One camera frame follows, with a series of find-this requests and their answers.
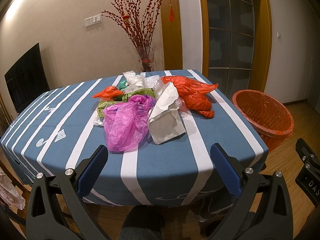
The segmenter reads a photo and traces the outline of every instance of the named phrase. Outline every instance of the table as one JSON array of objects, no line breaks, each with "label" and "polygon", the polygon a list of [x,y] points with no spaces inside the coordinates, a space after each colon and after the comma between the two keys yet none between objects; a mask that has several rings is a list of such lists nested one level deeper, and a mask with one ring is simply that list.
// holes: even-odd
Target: table
[{"label": "table", "polygon": [[[183,75],[210,83],[193,70],[143,74]],[[124,76],[119,75],[43,93],[17,117],[1,138],[1,145],[24,183],[32,183],[38,172],[53,176],[75,168],[100,144],[106,145],[103,127],[92,125],[99,101],[92,95],[109,85],[119,86],[122,80]],[[160,145],[148,134],[131,152],[109,153],[84,201],[175,207],[204,198],[223,186],[208,155],[217,142],[245,167],[260,170],[268,153],[260,136],[218,89],[207,97],[215,111],[213,119],[191,110],[181,118],[185,134]]]}]

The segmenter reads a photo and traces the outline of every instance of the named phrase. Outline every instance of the glass vase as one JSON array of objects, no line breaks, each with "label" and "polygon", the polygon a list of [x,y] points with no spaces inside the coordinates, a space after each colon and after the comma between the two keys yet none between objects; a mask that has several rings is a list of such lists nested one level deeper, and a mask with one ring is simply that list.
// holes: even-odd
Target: glass vase
[{"label": "glass vase", "polygon": [[142,63],[141,70],[143,72],[154,71],[155,47],[137,48],[139,62]]}]

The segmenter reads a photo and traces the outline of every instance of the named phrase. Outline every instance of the wall outlet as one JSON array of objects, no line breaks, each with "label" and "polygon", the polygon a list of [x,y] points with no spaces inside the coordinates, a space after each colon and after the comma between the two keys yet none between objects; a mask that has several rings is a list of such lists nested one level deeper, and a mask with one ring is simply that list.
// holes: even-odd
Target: wall outlet
[{"label": "wall outlet", "polygon": [[84,19],[84,26],[89,27],[91,25],[97,24],[97,23],[102,23],[102,16],[101,14],[89,17],[87,19]]},{"label": "wall outlet", "polygon": [[84,26],[89,27],[93,24],[93,17],[89,17],[87,19],[84,19]]}]

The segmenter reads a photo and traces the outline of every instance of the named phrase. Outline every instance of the dark trousers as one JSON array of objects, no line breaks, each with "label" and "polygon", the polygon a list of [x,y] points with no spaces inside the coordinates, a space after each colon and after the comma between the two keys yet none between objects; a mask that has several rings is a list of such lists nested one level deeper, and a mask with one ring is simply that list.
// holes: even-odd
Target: dark trousers
[{"label": "dark trousers", "polygon": [[161,216],[147,206],[135,206],[127,215],[119,240],[162,240]]}]

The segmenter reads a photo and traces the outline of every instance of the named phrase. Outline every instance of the orange plastic basket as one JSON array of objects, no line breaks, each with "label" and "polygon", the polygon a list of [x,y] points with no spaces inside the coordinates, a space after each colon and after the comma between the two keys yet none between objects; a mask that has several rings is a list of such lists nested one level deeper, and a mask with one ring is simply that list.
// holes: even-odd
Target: orange plastic basket
[{"label": "orange plastic basket", "polygon": [[292,135],[292,115],[273,97],[256,90],[240,90],[233,95],[232,103],[258,132],[269,152]]}]

